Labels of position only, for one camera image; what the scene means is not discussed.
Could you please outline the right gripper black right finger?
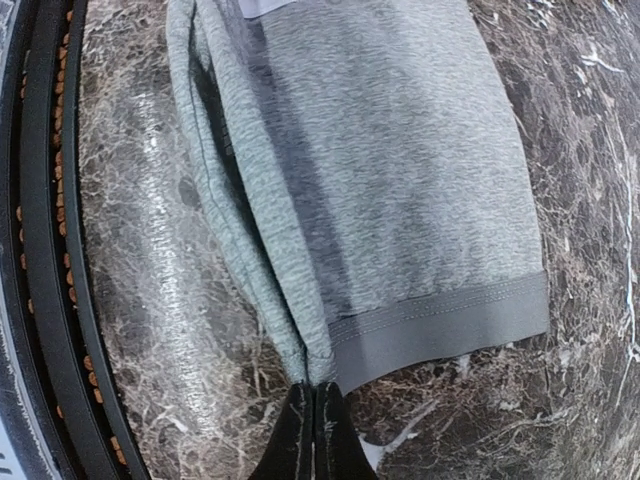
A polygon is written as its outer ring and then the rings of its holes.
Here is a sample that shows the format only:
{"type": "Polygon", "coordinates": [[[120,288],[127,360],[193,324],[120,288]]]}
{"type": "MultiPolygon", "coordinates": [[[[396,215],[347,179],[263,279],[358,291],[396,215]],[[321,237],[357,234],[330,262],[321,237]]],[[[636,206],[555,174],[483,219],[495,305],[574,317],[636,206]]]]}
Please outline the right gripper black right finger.
{"type": "Polygon", "coordinates": [[[316,479],[378,479],[335,382],[325,382],[315,388],[314,445],[316,479]]]}

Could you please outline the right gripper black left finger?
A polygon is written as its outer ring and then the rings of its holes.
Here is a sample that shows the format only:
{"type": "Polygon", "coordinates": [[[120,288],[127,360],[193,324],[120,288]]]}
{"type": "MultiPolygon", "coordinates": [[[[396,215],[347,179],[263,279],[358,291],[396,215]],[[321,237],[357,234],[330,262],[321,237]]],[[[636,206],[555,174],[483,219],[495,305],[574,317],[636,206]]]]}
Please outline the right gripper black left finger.
{"type": "Polygon", "coordinates": [[[312,388],[296,383],[288,391],[266,450],[249,480],[310,480],[313,426],[312,388]]]}

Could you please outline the grey underwear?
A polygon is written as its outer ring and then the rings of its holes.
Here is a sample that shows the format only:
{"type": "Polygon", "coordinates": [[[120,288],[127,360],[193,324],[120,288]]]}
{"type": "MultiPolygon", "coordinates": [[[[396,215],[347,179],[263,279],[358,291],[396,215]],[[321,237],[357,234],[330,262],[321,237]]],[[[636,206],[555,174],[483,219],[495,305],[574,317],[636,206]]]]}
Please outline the grey underwear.
{"type": "Polygon", "coordinates": [[[464,1],[172,1],[206,218],[289,378],[343,392],[544,333],[538,219],[464,1]]]}

